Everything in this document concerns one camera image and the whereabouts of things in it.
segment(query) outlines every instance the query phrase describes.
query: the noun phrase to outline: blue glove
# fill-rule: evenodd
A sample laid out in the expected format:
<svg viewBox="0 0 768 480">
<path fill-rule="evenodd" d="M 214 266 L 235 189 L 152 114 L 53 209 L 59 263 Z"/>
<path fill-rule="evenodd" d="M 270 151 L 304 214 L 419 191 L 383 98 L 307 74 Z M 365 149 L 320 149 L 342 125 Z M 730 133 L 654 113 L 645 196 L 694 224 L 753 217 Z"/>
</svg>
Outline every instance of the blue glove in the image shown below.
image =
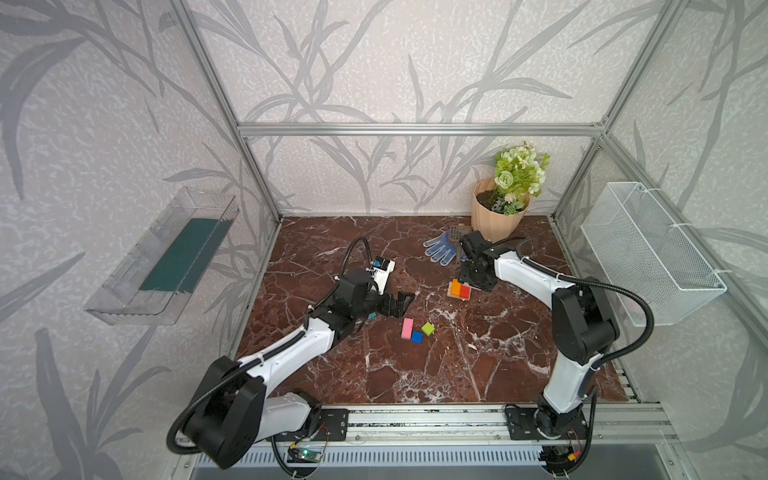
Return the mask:
<svg viewBox="0 0 768 480">
<path fill-rule="evenodd" d="M 456 257 L 456 247 L 451 245 L 449 235 L 450 233 L 445 231 L 439 237 L 424 242 L 424 247 L 427 247 L 424 254 L 430 257 L 431 261 L 440 262 L 440 265 L 448 266 Z M 462 262 L 464 260 L 467 260 L 467 256 L 462 251 Z"/>
</svg>

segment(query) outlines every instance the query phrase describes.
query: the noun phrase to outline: green flower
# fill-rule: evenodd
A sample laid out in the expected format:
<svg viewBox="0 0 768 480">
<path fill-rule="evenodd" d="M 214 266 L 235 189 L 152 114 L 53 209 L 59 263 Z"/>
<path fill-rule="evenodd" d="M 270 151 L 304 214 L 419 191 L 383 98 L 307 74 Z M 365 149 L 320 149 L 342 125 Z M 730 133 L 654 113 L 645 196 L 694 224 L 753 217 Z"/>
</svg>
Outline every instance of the green flower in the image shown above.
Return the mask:
<svg viewBox="0 0 768 480">
<path fill-rule="evenodd" d="M 515 177 L 511 172 L 503 171 L 496 178 L 494 178 L 493 181 L 496 182 L 500 188 L 506 190 L 515 182 Z"/>
</svg>

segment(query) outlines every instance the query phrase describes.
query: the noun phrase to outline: clear plastic tray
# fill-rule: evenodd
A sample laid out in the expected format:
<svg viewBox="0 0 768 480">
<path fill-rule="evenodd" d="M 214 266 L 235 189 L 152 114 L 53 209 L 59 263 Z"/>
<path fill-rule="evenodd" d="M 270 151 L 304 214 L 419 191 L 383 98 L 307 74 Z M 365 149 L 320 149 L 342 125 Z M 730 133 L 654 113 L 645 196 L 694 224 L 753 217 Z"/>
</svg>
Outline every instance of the clear plastic tray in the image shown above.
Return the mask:
<svg viewBox="0 0 768 480">
<path fill-rule="evenodd" d="M 240 209 L 234 195 L 182 188 L 85 310 L 111 325 L 173 325 Z"/>
</svg>

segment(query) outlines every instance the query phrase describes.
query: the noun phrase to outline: leaf pattern wallpaper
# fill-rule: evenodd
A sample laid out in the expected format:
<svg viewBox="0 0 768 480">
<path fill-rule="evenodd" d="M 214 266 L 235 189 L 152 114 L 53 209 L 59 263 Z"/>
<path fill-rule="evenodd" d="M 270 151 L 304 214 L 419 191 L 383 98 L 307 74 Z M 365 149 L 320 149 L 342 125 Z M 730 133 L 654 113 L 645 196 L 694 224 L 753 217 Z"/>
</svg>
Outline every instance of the leaf pattern wallpaper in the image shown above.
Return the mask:
<svg viewBox="0 0 768 480">
<path fill-rule="evenodd" d="M 768 306 L 768 2 L 688 2 L 613 135 Z M 579 227 L 615 170 L 596 161 L 559 225 L 579 265 L 601 274 Z M 625 336 L 640 330 L 624 325 Z M 634 386 L 662 401 L 700 478 L 768 471 L 768 353 L 723 299 L 660 327 L 626 357 Z"/>
<path fill-rule="evenodd" d="M 599 121 L 662 4 L 189 1 L 240 123 Z M 467 213 L 522 141 L 249 140 L 281 210 L 315 215 Z M 549 214 L 589 138 L 533 140 L 556 165 L 531 206 Z"/>
<path fill-rule="evenodd" d="M 0 478 L 160 478 L 275 225 L 163 2 L 3 0 L 0 33 Z M 177 324 L 86 313 L 182 186 L 240 215 Z"/>
</svg>

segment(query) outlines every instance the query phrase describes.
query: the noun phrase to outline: marble surface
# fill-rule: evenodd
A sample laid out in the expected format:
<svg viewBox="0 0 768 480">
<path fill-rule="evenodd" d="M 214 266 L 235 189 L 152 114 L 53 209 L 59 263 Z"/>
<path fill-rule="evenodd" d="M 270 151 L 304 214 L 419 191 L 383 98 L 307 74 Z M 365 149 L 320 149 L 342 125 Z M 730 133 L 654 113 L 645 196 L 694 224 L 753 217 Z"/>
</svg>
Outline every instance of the marble surface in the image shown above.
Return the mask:
<svg viewBox="0 0 768 480">
<path fill-rule="evenodd" d="M 402 322 L 377 316 L 359 333 L 296 371 L 276 394 L 304 389 L 324 403 L 535 402 L 557 350 L 549 309 L 508 283 L 445 295 L 458 277 L 424 255 L 425 240 L 468 217 L 288 218 L 280 231 L 238 356 L 254 353 L 300 324 L 307 305 L 333 285 L 349 242 L 365 235 L 372 254 L 394 259 L 389 291 L 416 293 L 406 316 L 436 331 L 422 344 L 400 338 Z M 570 273 L 547 217 L 526 217 L 515 234 L 531 238 L 531 258 Z M 349 266 L 362 264 L 362 247 Z M 612 367 L 598 375 L 603 401 L 626 400 Z"/>
</svg>

